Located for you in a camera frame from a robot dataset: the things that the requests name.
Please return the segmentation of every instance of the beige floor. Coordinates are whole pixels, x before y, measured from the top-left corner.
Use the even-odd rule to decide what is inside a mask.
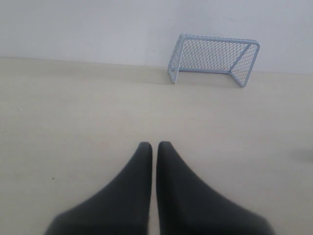
[[[282,235],[313,231],[313,76],[226,75],[0,59],[0,234],[41,235],[108,183],[140,141],[168,140]],[[150,234],[158,234],[153,188]]]

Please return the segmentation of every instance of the tiled floor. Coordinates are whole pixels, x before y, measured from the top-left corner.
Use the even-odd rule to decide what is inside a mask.
[[[140,141],[189,166],[278,234],[313,231],[313,76],[227,75],[0,59],[0,234],[41,235],[108,183]],[[150,234],[158,234],[153,188]]]

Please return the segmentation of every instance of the white wall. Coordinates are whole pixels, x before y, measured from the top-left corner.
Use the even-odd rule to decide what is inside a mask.
[[[255,71],[313,73],[312,0],[2,0],[0,56],[166,66],[180,33],[256,39]]]

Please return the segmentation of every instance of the mini soccer goal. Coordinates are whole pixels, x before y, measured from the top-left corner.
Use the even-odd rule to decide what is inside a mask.
[[[176,42],[168,73],[173,84],[178,72],[229,74],[245,87],[260,44],[255,40],[194,36],[181,34]]]

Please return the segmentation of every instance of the floor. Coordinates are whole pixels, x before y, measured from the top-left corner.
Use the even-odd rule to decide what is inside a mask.
[[[277,234],[313,231],[313,75],[221,74],[0,59],[0,234],[42,235],[105,186],[140,141],[171,141]],[[153,185],[150,234],[158,219]]]

